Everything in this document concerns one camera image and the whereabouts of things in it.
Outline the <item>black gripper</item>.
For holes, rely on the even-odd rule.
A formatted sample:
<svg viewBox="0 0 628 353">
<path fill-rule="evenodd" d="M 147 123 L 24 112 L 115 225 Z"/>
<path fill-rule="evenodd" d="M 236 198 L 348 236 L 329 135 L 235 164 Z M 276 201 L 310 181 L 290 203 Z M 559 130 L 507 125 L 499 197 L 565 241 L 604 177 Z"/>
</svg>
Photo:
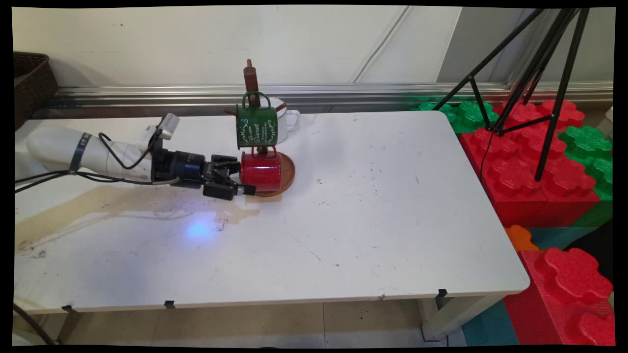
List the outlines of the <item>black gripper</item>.
<svg viewBox="0 0 628 353">
<path fill-rule="evenodd" d="M 237 195 L 255 195 L 255 185 L 239 184 L 233 179 L 215 179 L 206 176 L 209 163 L 211 172 L 238 174 L 241 163 L 238 158 L 213 154 L 209 159 L 204 155 L 183 151 L 158 149 L 151 154 L 151 176 L 154 182 L 178 179 L 173 187 L 198 189 L 203 187 L 206 197 L 231 201 Z"/>
</svg>

